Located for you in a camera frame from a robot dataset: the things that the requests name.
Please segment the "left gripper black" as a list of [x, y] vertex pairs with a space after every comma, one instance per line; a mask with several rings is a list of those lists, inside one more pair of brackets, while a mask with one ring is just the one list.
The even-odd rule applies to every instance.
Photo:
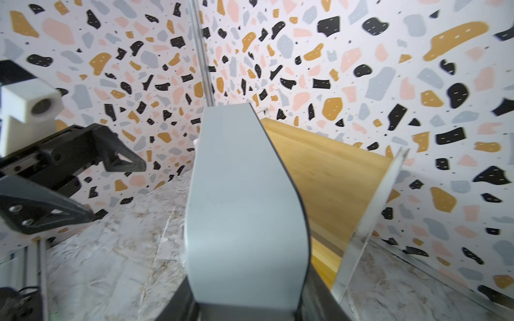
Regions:
[[95, 214], [70, 199], [78, 176], [103, 163], [107, 172], [145, 172], [147, 163], [108, 127], [72, 125], [1, 158], [1, 219], [11, 230], [32, 235], [90, 223]]

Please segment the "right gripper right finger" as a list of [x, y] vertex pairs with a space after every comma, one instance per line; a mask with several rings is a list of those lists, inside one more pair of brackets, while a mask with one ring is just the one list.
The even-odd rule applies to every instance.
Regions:
[[309, 266], [298, 308], [302, 321], [351, 321], [313, 266]]

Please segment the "wooden two-tier shelf white frame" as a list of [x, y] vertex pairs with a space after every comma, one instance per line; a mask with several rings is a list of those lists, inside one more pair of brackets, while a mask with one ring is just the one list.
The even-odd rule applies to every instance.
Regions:
[[387, 202], [402, 157], [388, 159], [274, 120], [260, 120], [303, 201], [310, 250], [317, 236], [347, 254], [365, 242]]

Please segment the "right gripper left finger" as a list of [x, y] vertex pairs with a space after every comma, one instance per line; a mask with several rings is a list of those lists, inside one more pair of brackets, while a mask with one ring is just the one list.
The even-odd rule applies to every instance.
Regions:
[[185, 277], [155, 321], [197, 321], [199, 312], [188, 277]]

